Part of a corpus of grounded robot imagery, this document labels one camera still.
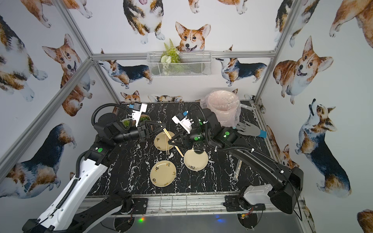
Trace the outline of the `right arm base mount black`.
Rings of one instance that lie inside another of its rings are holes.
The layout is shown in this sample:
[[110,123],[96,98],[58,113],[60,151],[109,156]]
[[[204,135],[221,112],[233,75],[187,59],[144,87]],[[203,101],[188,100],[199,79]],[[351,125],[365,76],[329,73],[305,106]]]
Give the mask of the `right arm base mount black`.
[[227,195],[224,197],[223,206],[228,212],[238,211],[264,211],[266,207],[264,204],[249,204],[243,197],[238,195]]

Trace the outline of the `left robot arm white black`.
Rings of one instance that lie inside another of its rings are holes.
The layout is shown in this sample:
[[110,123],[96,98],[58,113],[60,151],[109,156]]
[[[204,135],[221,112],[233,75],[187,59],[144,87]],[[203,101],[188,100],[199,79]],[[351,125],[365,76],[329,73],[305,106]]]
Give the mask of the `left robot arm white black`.
[[[125,127],[114,113],[97,114],[107,107],[117,107],[131,114]],[[37,219],[29,219],[23,225],[25,233],[86,233],[108,216],[120,212],[129,214],[134,210],[132,195],[123,190],[116,190],[109,197],[95,206],[78,213],[77,210],[96,181],[108,169],[107,164],[121,150],[124,142],[150,139],[161,133],[166,125],[157,121],[139,120],[146,112],[147,104],[134,103],[123,106],[107,103],[98,107],[92,114],[91,124],[97,132],[92,146],[79,155],[73,179],[64,188],[56,200]]]

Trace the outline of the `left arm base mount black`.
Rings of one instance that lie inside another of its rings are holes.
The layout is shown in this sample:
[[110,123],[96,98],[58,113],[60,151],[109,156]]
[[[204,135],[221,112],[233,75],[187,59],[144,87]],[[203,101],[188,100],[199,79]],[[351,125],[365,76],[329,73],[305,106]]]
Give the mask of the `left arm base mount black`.
[[148,198],[132,198],[132,206],[129,209],[121,209],[114,215],[144,215],[147,212]]

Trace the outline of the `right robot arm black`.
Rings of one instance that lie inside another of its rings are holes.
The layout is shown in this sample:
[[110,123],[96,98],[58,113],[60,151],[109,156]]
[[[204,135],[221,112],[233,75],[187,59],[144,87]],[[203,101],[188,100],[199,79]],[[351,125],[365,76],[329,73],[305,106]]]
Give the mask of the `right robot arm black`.
[[303,171],[282,165],[249,145],[243,136],[244,127],[224,127],[215,113],[196,103],[172,118],[183,127],[169,140],[171,145],[192,149],[195,145],[208,145],[215,151],[225,151],[254,168],[268,182],[265,185],[244,187],[237,196],[239,208],[253,210],[256,205],[274,205],[286,214],[299,207],[303,190]]

